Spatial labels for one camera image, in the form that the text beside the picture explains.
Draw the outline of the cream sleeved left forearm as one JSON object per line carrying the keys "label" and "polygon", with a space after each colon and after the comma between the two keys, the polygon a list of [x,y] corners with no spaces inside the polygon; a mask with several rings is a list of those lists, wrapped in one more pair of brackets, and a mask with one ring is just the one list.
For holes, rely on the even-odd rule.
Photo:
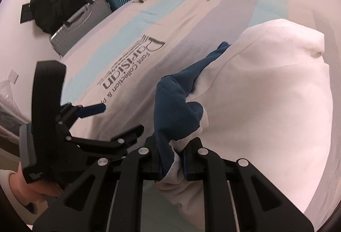
{"label": "cream sleeved left forearm", "polygon": [[30,203],[26,206],[22,205],[19,200],[14,196],[12,190],[10,189],[9,176],[14,174],[12,170],[1,169],[1,188],[5,192],[7,199],[14,208],[14,210],[21,215],[35,215],[37,213],[36,205]]}

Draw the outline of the person's left hand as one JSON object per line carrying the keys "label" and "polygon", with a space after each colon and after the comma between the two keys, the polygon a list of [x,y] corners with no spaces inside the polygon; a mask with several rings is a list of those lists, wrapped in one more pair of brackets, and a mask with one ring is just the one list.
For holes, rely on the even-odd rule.
{"label": "person's left hand", "polygon": [[21,163],[17,172],[9,176],[10,189],[19,202],[26,206],[30,203],[42,203],[46,196],[59,197],[64,191],[58,184],[46,180],[26,183]]}

